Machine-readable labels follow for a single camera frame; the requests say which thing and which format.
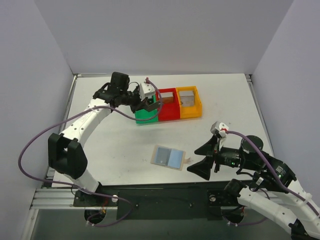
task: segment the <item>yellow bin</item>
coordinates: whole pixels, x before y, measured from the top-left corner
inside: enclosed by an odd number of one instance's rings
[[[200,118],[202,116],[202,103],[196,86],[181,86],[175,88],[180,107],[180,119]],[[194,106],[182,106],[180,99],[180,91],[193,91]]]

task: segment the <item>gray floor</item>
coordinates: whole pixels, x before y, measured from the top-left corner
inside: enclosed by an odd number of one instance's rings
[[[253,222],[261,215],[246,211],[243,221]],[[120,224],[93,228],[86,226],[83,210],[40,210],[32,240],[290,240],[282,228],[267,220],[255,226],[227,226],[223,220],[125,220]],[[108,212],[104,222],[113,221]]]

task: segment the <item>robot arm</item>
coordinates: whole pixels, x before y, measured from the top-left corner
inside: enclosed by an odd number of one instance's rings
[[[312,201],[311,194],[303,190],[288,165],[263,152],[263,142],[260,138],[252,135],[247,136],[262,151],[263,156],[278,177],[278,179],[275,179],[266,163],[245,139],[241,141],[239,149],[221,146],[221,143],[227,137],[228,130],[228,126],[222,122],[213,124],[211,128],[212,138],[194,152],[206,157],[202,161],[189,166],[187,170],[209,180],[211,168],[214,164],[215,173],[220,170],[220,165],[239,168],[236,172],[238,175],[250,175],[255,183],[253,187],[256,190],[265,188],[271,191],[282,200],[284,206],[251,191],[249,187],[236,179],[231,180],[224,189],[225,198],[233,200],[236,198],[240,205],[250,207],[261,213],[291,233],[292,239],[320,239],[319,207]],[[252,175],[248,172],[242,172],[243,169],[255,172]],[[287,190],[279,185],[279,180]]]
[[[112,112],[109,107],[127,105],[135,113],[141,109],[150,112],[160,106],[160,102],[153,102],[155,89],[150,84],[141,83],[131,92],[128,91],[129,82],[128,75],[114,72],[111,81],[93,95],[85,109],[89,112],[48,139],[49,166],[83,189],[95,192],[99,186],[87,169],[88,160],[83,147],[96,127]]]

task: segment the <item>screw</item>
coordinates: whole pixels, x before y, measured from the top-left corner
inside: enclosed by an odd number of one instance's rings
[[[116,198],[111,198],[111,201],[112,202],[114,202],[114,203],[116,203],[116,202],[118,202],[118,196],[117,195],[112,195],[112,197],[116,197]]]
[[[217,200],[217,198],[215,195],[210,195],[209,200],[210,200],[210,202],[215,202]]]

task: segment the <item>table top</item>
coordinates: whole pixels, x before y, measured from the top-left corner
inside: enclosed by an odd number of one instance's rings
[[[224,122],[232,131],[260,137],[264,143],[263,150],[271,154],[244,74],[130,76],[130,82],[141,83],[146,77],[159,89],[196,86],[202,102],[202,117],[136,124],[116,112],[110,114],[84,146],[87,168],[102,185],[204,182],[201,177],[188,172],[187,167],[204,158],[195,155],[194,150],[211,138],[210,128],[216,121]],[[109,81],[110,77],[79,77],[69,117],[83,111],[93,94]],[[119,109],[134,116],[129,106],[120,106]],[[230,134],[224,146],[239,148],[240,141],[240,137]],[[183,165],[182,171],[151,164],[155,145],[185,151],[185,157],[190,158],[190,162]],[[214,173],[212,169],[210,180],[249,179],[247,175],[236,175],[236,170],[221,166],[220,171]],[[71,182],[58,172],[54,180]]]

